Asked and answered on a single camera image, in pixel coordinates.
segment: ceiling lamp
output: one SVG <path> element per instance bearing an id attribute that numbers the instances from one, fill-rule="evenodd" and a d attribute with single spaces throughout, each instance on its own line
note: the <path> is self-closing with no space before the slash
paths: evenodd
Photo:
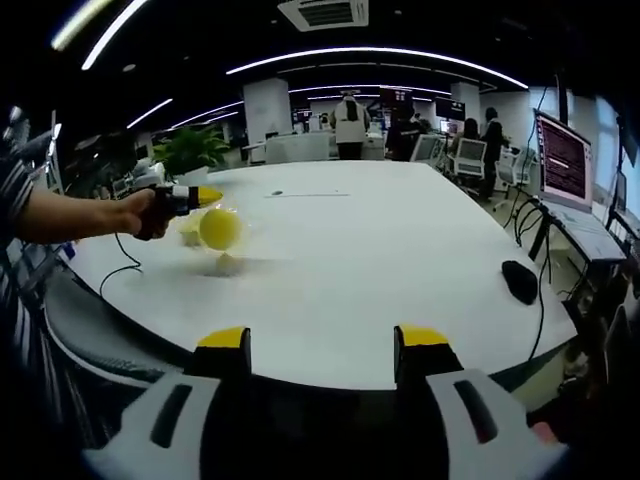
<path id="1" fill-rule="evenodd" d="M 271 57 L 264 60 L 260 60 L 258 62 L 248 63 L 247 65 L 243 65 L 238 68 L 234 68 L 233 70 L 229 70 L 227 75 L 233 75 L 234 73 L 242 72 L 245 70 L 249 70 L 250 68 L 259 67 L 261 65 L 266 65 L 268 63 L 279 62 L 281 60 L 289 60 L 292 58 L 300 58 L 307 57 L 310 55 L 320 55 L 325 53 L 353 53 L 353 52 L 375 52 L 375 53 L 394 53 L 401 55 L 413 55 L 417 57 L 425 57 L 431 58 L 434 60 L 442 60 L 445 62 L 456 63 L 458 65 L 463 65 L 465 67 L 473 68 L 475 70 L 479 70 L 484 73 L 488 73 L 489 75 L 493 75 L 495 77 L 502 78 L 508 82 L 513 83 L 521 88 L 528 89 L 529 87 L 519 82 L 518 80 L 511 78 L 503 73 L 496 72 L 495 70 L 491 70 L 490 68 L 483 67 L 482 65 L 477 65 L 475 63 L 467 62 L 466 60 L 460 60 L 459 58 L 449 57 L 447 55 L 440 55 L 437 53 L 430 52 L 420 52 L 418 50 L 406 50 L 404 48 L 390 48 L 390 47 L 340 47 L 340 48 L 322 48 L 319 50 L 306 50 L 304 52 L 296 52 L 296 53 L 288 53 L 286 55 L 280 55 L 278 57 Z"/>
<path id="2" fill-rule="evenodd" d="M 135 124 L 137 124 L 138 122 L 140 122 L 141 120 L 145 119 L 146 117 L 148 117 L 149 115 L 151 115 L 153 112 L 155 112 L 156 110 L 160 110 L 162 107 L 164 107 L 165 105 L 170 104 L 171 102 L 173 102 L 173 98 L 169 98 L 168 100 L 165 100 L 164 102 L 156 105 L 155 107 L 153 107 L 151 110 L 149 110 L 147 113 L 145 113 L 144 115 L 142 115 L 141 117 L 136 118 L 133 122 L 131 122 L 129 125 L 127 125 L 127 130 L 130 129 L 131 127 L 133 127 Z"/>
<path id="3" fill-rule="evenodd" d="M 243 103 L 244 102 L 236 102 L 236 103 L 231 103 L 229 105 L 225 105 L 224 107 L 218 107 L 218 108 L 214 108 L 213 110 L 208 110 L 208 111 L 206 111 L 204 113 L 200 113 L 200 114 L 196 115 L 195 117 L 191 117 L 191 118 L 188 118 L 186 120 L 183 120 L 180 123 L 176 123 L 173 127 L 170 128 L 170 130 L 173 130 L 174 128 L 181 127 L 185 123 L 189 123 L 189 122 L 191 122 L 193 120 L 197 120 L 198 118 L 206 117 L 207 115 L 211 115 L 212 113 L 219 112 L 220 110 L 224 110 L 226 108 L 235 107 L 236 105 L 242 105 Z"/>
<path id="4" fill-rule="evenodd" d="M 98 43 L 95 44 L 93 50 L 91 50 L 91 53 L 89 53 L 89 56 L 82 64 L 83 70 L 89 70 L 93 66 L 93 64 L 109 44 L 111 39 L 115 36 L 116 33 L 118 33 L 118 30 L 120 30 L 122 26 L 127 23 L 127 20 L 129 20 L 131 16 L 148 1 L 149 0 L 133 0 L 127 6 L 127 8 L 125 8 L 122 13 L 118 15 L 118 18 L 116 18 L 114 22 L 109 25 L 109 28 L 107 28 L 106 32 L 102 34 L 102 37 L 100 37 L 100 40 L 98 40 Z"/>
<path id="5" fill-rule="evenodd" d="M 441 90 L 419 87 L 402 87 L 398 85 L 327 85 L 324 87 L 298 88 L 296 90 L 289 90 L 289 93 L 312 92 L 313 90 L 336 90 L 339 88 L 388 88 L 391 90 L 417 90 L 420 92 L 437 93 L 439 95 L 451 95 L 451 93 L 443 92 Z"/>
<path id="6" fill-rule="evenodd" d="M 226 115 L 220 115 L 219 117 L 216 118 L 212 118 L 211 120 L 207 120 L 206 122 L 204 122 L 205 125 L 208 125 L 209 123 L 213 123 L 217 120 L 221 120 L 223 118 L 227 118 L 227 117 L 233 117 L 234 115 L 237 115 L 238 112 L 231 112 L 231 113 L 227 113 Z"/>
<path id="7" fill-rule="evenodd" d="M 112 0 L 88 0 L 73 14 L 51 40 L 51 48 L 62 52 L 87 24 Z"/>
<path id="8" fill-rule="evenodd" d="M 351 95 L 355 98 L 380 98 L 380 95 Z M 329 100 L 331 98 L 343 98 L 343 95 L 327 95 L 325 97 L 309 97 L 307 100 Z"/>

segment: chair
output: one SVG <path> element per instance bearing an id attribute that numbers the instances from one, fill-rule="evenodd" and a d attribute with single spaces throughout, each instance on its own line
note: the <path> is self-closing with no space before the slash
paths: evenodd
<path id="1" fill-rule="evenodd" d="M 436 167 L 442 155 L 444 141 L 438 135 L 420 135 L 410 162 L 423 162 Z"/>
<path id="2" fill-rule="evenodd" d="M 493 211 L 511 203 L 509 192 L 511 188 L 522 188 L 531 183 L 531 165 L 536 159 L 536 152 L 532 148 L 521 148 L 517 155 L 503 151 L 500 161 L 496 164 L 496 174 L 500 181 L 507 186 L 504 200 L 498 202 Z"/>
<path id="3" fill-rule="evenodd" d="M 453 174 L 458 176 L 484 178 L 484 153 L 487 144 L 480 140 L 461 138 L 458 151 L 450 157 L 453 161 Z"/>

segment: white table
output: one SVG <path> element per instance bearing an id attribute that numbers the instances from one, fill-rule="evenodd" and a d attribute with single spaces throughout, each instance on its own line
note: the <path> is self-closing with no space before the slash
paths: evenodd
<path id="1" fill-rule="evenodd" d="M 256 374 L 308 385 L 394 388 L 393 326 L 430 326 L 462 364 L 491 374 L 525 362 L 540 306 L 509 293 L 501 273 L 527 253 L 473 200 L 429 166 L 314 162 L 210 174 L 225 207 L 249 226 L 233 277 L 219 253 L 181 246 L 180 219 L 162 240 L 124 236 L 144 274 L 112 277 L 105 299 L 187 350 L 214 330 L 252 330 Z M 283 192 L 272 196 L 274 191 Z M 93 289 L 128 263 L 113 236 L 83 240 L 71 262 Z M 575 336 L 543 282 L 537 355 Z"/>

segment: black cable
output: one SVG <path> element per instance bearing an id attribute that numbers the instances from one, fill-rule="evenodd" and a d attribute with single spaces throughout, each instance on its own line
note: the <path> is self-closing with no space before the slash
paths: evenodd
<path id="1" fill-rule="evenodd" d="M 518 245 L 522 246 L 522 235 L 524 235 L 525 233 L 527 233 L 529 230 L 531 230 L 533 227 L 535 227 L 538 222 L 540 220 L 542 220 L 542 217 L 544 215 L 540 215 L 538 218 L 536 218 L 531 225 L 529 225 L 527 228 L 521 229 L 520 232 L 518 233 L 518 239 L 516 241 L 518 241 Z"/>
<path id="2" fill-rule="evenodd" d="M 513 235 L 516 237 L 516 241 L 518 239 L 518 218 L 520 218 L 520 213 L 522 212 L 522 210 L 524 210 L 524 207 L 526 207 L 528 204 L 533 203 L 535 200 L 533 198 L 529 198 L 527 199 L 526 202 L 524 202 L 522 205 L 520 205 L 520 208 L 518 209 L 518 211 L 516 212 L 515 215 L 515 221 L 513 223 Z"/>
<path id="3" fill-rule="evenodd" d="M 527 221 L 527 219 L 536 211 L 535 208 L 532 208 L 531 210 L 529 210 L 529 212 L 527 212 L 527 214 L 524 216 L 524 218 L 522 219 L 522 221 L 520 222 L 520 225 L 518 226 L 518 222 L 513 222 L 513 234 L 516 237 L 516 243 L 520 246 L 522 246 L 522 228 L 524 227 L 525 222 Z"/>
<path id="4" fill-rule="evenodd" d="M 540 102 L 538 102 L 538 108 L 536 108 L 536 110 L 540 110 L 540 107 L 542 107 L 542 102 L 544 101 L 544 97 L 547 95 L 548 88 L 549 88 L 548 86 L 544 87 L 544 91 L 542 92 L 542 97 L 540 98 Z M 522 162 L 522 171 L 520 172 L 520 180 L 522 180 L 522 176 L 524 175 L 524 168 L 527 165 L 527 161 L 529 160 L 529 153 L 531 152 L 531 148 L 529 147 L 529 145 L 531 144 L 531 139 L 533 138 L 533 133 L 535 131 L 536 131 L 536 119 L 534 117 L 533 128 L 531 128 L 531 133 L 529 134 L 529 140 L 527 140 L 527 154 L 524 158 L 524 162 Z M 516 203 L 518 202 L 518 198 L 520 197 L 520 192 L 522 191 L 522 188 L 516 187 L 516 190 L 518 191 L 516 193 L 516 198 L 513 200 L 513 205 L 511 206 L 511 212 L 509 212 L 509 217 L 507 217 L 507 223 L 503 225 L 503 228 L 507 228 L 509 226 L 509 223 L 511 223 L 511 216 L 513 215 L 513 211 L 516 209 Z"/>
<path id="5" fill-rule="evenodd" d="M 538 296 L 540 297 L 540 325 L 538 326 L 538 334 L 536 335 L 536 342 L 533 344 L 533 348 L 531 349 L 531 354 L 527 359 L 527 364 L 533 359 L 533 356 L 536 354 L 536 349 L 538 348 L 538 344 L 540 343 L 540 337 L 542 336 L 542 326 L 544 325 L 544 300 L 542 298 L 542 277 L 544 277 L 544 269 L 547 265 L 551 268 L 551 259 L 549 254 L 549 232 L 547 231 L 547 236 L 545 237 L 547 255 L 542 263 L 542 269 L 540 270 L 540 276 L 538 277 Z"/>
<path id="6" fill-rule="evenodd" d="M 576 280 L 576 283 L 573 284 L 573 287 L 571 288 L 571 291 L 560 290 L 558 292 L 558 295 L 560 295 L 561 293 L 566 293 L 567 294 L 567 300 L 569 298 L 571 298 L 571 296 L 574 294 L 574 292 L 576 291 L 576 289 L 578 288 L 580 283 L 582 283 L 582 280 L 584 279 L 584 275 L 585 275 L 585 273 L 587 273 L 587 267 L 588 266 L 589 266 L 589 264 L 585 264 L 584 268 L 582 269 L 582 272 L 580 272 L 580 277 L 578 277 L 578 280 Z"/>
<path id="7" fill-rule="evenodd" d="M 104 284 L 107 283 L 107 280 L 113 277 L 116 273 L 124 272 L 125 270 L 135 270 L 137 272 L 142 273 L 142 270 L 140 270 L 140 267 L 142 266 L 142 264 L 138 260 L 133 258 L 131 255 L 129 255 L 129 253 L 127 253 L 127 251 L 122 246 L 122 242 L 120 242 L 120 237 L 118 236 L 117 233 L 115 234 L 115 236 L 116 236 L 116 241 L 118 242 L 118 246 L 120 246 L 120 250 L 122 250 L 122 253 L 124 254 L 125 257 L 127 257 L 129 260 L 133 262 L 133 265 L 127 265 L 126 267 L 117 268 L 102 279 L 98 292 L 100 293 L 100 298 L 102 298 L 103 300 L 104 300 L 104 296 L 102 295 L 102 289 L 104 288 Z"/>

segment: green plant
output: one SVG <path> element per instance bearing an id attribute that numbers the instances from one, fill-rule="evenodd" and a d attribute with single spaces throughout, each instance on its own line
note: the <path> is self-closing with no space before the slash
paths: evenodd
<path id="1" fill-rule="evenodd" d="M 222 154 L 228 150 L 229 144 L 215 126 L 201 130 L 182 128 L 172 138 L 165 138 L 153 147 L 155 160 L 164 164 L 169 177 L 202 167 L 225 166 Z"/>

